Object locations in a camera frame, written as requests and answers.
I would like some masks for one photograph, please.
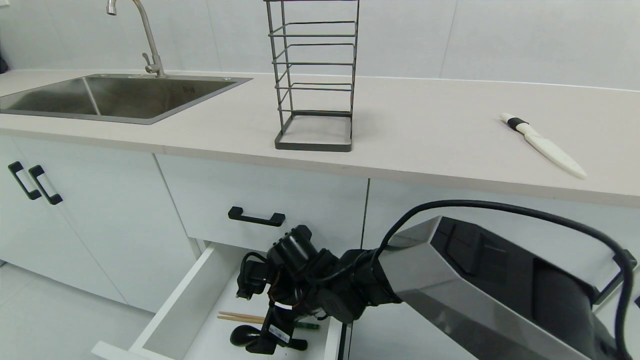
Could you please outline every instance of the sink basin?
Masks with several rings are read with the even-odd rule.
[[[95,74],[0,97],[0,113],[151,125],[249,80]]]

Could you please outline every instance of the sticker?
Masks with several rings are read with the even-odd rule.
[[[289,340],[291,340],[291,337],[289,335],[287,335],[286,332],[278,329],[277,327],[270,325],[269,326],[269,332],[271,334],[274,334],[278,339],[286,342],[287,344],[289,343]]]
[[[276,306],[279,307],[280,309],[293,310],[293,306],[281,304],[279,302],[276,303]]]

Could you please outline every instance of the black spoon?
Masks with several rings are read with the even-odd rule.
[[[249,345],[253,341],[257,341],[260,338],[260,331],[254,328],[251,325],[240,325],[236,327],[231,332],[231,337],[229,337],[229,341],[231,344],[237,347],[245,347]],[[308,343],[306,340],[302,339],[291,339],[287,347],[290,347],[295,350],[304,351],[308,347]]]

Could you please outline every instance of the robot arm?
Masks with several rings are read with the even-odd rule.
[[[479,360],[629,359],[591,310],[594,287],[477,225],[436,217],[394,234],[383,251],[341,258],[310,238],[300,225],[265,262],[243,261],[239,297],[271,285],[249,352],[302,350],[295,322],[322,311],[352,323],[367,306],[406,302]]]

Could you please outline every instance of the white countertop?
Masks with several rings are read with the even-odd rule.
[[[13,71],[0,75],[0,96],[94,73]],[[0,135],[640,208],[640,92],[358,78],[353,151],[301,152],[274,148],[272,74],[171,73],[253,80],[151,126],[0,114]],[[317,102],[307,94],[296,100]],[[587,179],[537,153],[502,112],[529,121]]]

